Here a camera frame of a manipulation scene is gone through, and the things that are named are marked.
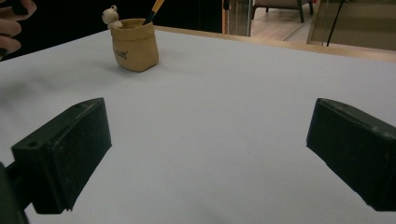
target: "wooden floor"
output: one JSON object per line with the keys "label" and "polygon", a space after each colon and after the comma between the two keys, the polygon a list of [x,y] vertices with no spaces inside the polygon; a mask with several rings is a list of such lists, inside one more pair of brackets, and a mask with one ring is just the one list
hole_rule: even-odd
{"label": "wooden floor", "polygon": [[[309,14],[309,5],[303,6],[305,23],[301,23],[298,10],[258,8],[251,23],[250,36],[259,39],[273,39],[279,41],[306,44],[313,16]],[[356,46],[330,44],[331,47],[341,49],[359,49],[365,51],[396,53],[392,50],[368,49]]]}

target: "screw hole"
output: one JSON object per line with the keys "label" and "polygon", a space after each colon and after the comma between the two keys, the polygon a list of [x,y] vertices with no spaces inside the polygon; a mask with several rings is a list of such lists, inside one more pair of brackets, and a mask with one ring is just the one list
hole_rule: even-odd
{"label": "screw hole", "polygon": [[33,141],[33,142],[28,144],[28,147],[37,147],[37,146],[38,146],[38,142],[37,141]]}

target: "dark background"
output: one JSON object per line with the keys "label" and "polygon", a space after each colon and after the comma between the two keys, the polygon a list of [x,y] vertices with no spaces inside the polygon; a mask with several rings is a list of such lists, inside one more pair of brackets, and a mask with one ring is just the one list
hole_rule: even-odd
{"label": "dark background", "polygon": [[[22,32],[18,51],[3,58],[50,48],[107,29],[102,12],[116,5],[120,20],[146,18],[155,0],[35,0],[37,11],[26,21],[20,21]],[[221,0],[165,0],[153,19],[154,25],[221,33]]]}

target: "glass door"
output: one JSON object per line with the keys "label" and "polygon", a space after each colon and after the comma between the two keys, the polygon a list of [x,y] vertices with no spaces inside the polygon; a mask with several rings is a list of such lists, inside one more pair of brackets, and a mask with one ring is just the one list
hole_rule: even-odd
{"label": "glass door", "polygon": [[253,0],[223,0],[224,34],[250,36]]}

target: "chair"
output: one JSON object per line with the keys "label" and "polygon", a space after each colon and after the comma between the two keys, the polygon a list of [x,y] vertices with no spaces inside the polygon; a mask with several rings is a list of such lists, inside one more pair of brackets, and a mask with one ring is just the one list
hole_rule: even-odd
{"label": "chair", "polygon": [[300,11],[301,23],[304,23],[303,5],[309,4],[309,12],[314,14],[314,7],[312,0],[254,0],[252,5],[251,19],[254,19],[254,14],[258,7],[266,7],[266,12],[271,8],[285,8],[298,9]]}

